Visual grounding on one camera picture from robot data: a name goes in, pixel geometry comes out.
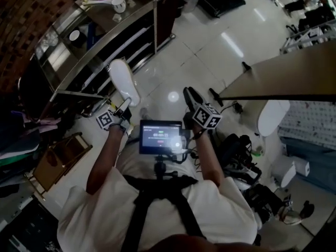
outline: brick wall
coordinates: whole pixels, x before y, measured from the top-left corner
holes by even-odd
[[[76,0],[0,0],[0,93],[15,89],[34,47]]]

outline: metal frame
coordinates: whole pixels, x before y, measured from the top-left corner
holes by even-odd
[[[71,136],[69,136],[69,137],[67,137],[67,138],[62,139],[62,140],[60,140],[59,142],[50,145],[50,146],[48,147],[48,149],[50,149],[51,152],[54,153],[53,148],[54,148],[57,144],[59,144],[59,143],[61,143],[61,142],[65,142],[65,141],[67,141],[67,143],[68,143],[70,140],[74,139],[76,136],[80,136],[80,137],[81,137],[81,136],[82,136],[82,133],[81,133],[81,132],[74,133],[73,135],[71,135]],[[63,168],[66,168],[66,170],[63,171],[62,173],[60,173],[60,175],[55,179],[53,185],[55,185],[55,184],[62,178],[62,176],[65,176],[66,174],[68,174],[69,171],[74,167],[74,165],[77,164],[77,163],[82,159],[83,155],[85,155],[86,153],[88,153],[88,152],[92,149],[92,147],[93,147],[92,145],[89,145],[89,144],[85,141],[85,139],[84,139],[83,137],[81,137],[81,139],[82,139],[83,142],[87,145],[87,147],[84,148],[84,149],[82,150],[82,152],[80,152],[79,154],[77,154],[71,161],[69,161],[69,162],[67,162],[66,164],[63,164],[63,165],[62,165],[62,167],[63,167]],[[50,189],[46,190],[46,189],[41,185],[41,183],[39,182],[39,180],[35,177],[35,175],[34,175],[34,171],[33,171],[33,174],[32,174],[30,177],[28,177],[26,174],[24,174],[24,177],[28,180],[28,182],[30,183],[30,185],[31,185],[31,186],[33,187],[33,189],[35,190],[35,192],[42,198],[43,201],[45,201],[46,199],[43,197],[43,194],[45,194],[46,192],[48,192]],[[36,186],[36,185],[31,181],[31,179],[33,179],[33,178],[35,178],[35,179],[36,179],[36,182],[43,188],[43,191],[42,191],[42,192],[40,192],[40,191],[38,190],[38,188],[37,188],[38,186]]]
[[[144,16],[150,10],[153,10],[153,2],[150,2],[143,6],[140,10],[134,12],[125,21],[121,22],[114,29],[110,30],[105,34],[85,55],[77,62],[77,64],[70,70],[67,76],[62,80],[57,89],[66,89],[70,83],[74,80],[76,75],[80,73],[83,67],[90,61],[97,53],[103,49],[110,41],[117,37],[122,31],[124,31],[128,26],[134,23],[136,20]]]
[[[157,33],[158,32],[157,31],[157,29],[158,29],[158,25],[157,25],[158,24],[157,5],[158,4],[157,3],[158,3],[158,1],[156,0],[155,1],[155,6],[154,6],[154,10],[153,10],[153,14],[154,14],[154,52],[155,52],[155,54],[158,53],[157,52],[157,50],[158,50],[158,46],[157,46],[158,45],[158,38],[157,38],[158,37],[158,33]]]
[[[298,37],[297,40],[299,40],[299,37],[304,36],[310,30],[315,29],[315,28],[319,28],[321,26],[329,26],[332,31],[330,31],[326,34],[322,34],[320,36],[314,36],[312,38],[299,41],[297,43],[288,44],[291,40],[295,40],[296,37]],[[280,54],[286,54],[286,53],[290,52],[288,50],[291,49],[291,48],[295,48],[295,47],[299,47],[299,46],[301,46],[303,48],[304,44],[310,43],[312,41],[316,41],[316,40],[319,40],[319,39],[326,39],[326,41],[327,41],[327,40],[335,39],[335,38],[336,38],[336,20],[331,20],[331,21],[326,22],[324,24],[320,24],[318,26],[314,26],[314,27],[309,28],[307,30],[304,30],[302,32],[296,33],[296,34],[290,36],[289,38],[287,38],[287,40],[284,43],[284,45],[282,46],[282,48],[280,48]]]

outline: person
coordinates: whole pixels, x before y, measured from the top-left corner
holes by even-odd
[[[148,119],[145,110],[142,118]],[[201,127],[193,123],[194,135],[200,135],[195,142],[202,180],[186,160],[167,162],[166,172],[177,171],[178,177],[161,183],[154,156],[139,154],[139,126],[117,160],[126,129],[121,124],[109,128],[86,191],[70,190],[57,233],[64,252],[266,251],[251,245],[257,235],[254,214],[233,179],[224,176]]]
[[[291,14],[293,11],[300,11],[306,7],[311,7],[316,5],[319,2],[319,0],[297,0],[295,2],[286,4],[284,6],[284,9],[288,12],[288,14]]]

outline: hand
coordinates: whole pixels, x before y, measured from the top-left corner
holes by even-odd
[[[130,126],[130,122],[128,120],[113,115],[111,110],[99,115],[97,117],[97,122],[100,128],[105,131],[109,131],[112,127],[119,127],[123,132],[125,132]]]
[[[200,132],[201,129],[203,128],[197,122],[194,122],[194,126],[193,126],[194,134],[197,134],[198,132]]]
[[[124,135],[124,131],[121,129],[119,125],[111,126],[109,128],[109,136],[110,137],[121,137]]]

